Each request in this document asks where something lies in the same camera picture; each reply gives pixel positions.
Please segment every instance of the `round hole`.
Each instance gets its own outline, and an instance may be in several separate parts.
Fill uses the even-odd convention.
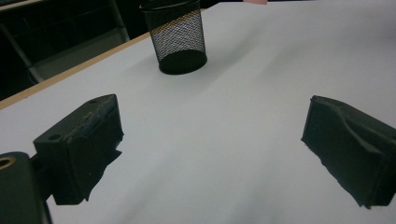
[[[49,137],[49,140],[53,141],[53,140],[56,140],[56,139],[58,139],[58,138],[60,138],[60,137],[61,137],[60,134],[54,134],[54,135],[52,135],[52,136]]]
[[[14,162],[15,162],[15,158],[13,158],[13,157],[0,158],[0,170],[6,169],[8,166],[12,165]]]

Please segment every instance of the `basket base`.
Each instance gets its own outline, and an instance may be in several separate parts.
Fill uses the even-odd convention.
[[[186,49],[169,54],[160,61],[160,70],[167,75],[183,75],[204,66],[207,57],[204,52]]]

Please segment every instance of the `black container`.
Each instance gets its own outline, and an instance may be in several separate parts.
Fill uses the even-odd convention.
[[[140,10],[162,72],[181,75],[206,64],[199,0],[151,0]]]

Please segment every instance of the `tabletop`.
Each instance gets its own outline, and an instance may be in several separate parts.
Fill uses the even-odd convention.
[[[208,62],[158,69],[149,38],[0,110],[0,153],[116,93],[122,154],[60,223],[395,223],[359,207],[300,140],[310,98],[396,127],[396,2],[220,3],[203,12]]]

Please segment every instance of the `pink object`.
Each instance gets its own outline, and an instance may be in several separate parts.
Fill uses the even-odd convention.
[[[261,4],[261,5],[266,5],[267,4],[267,0],[244,0],[244,2],[254,3],[254,4]]]

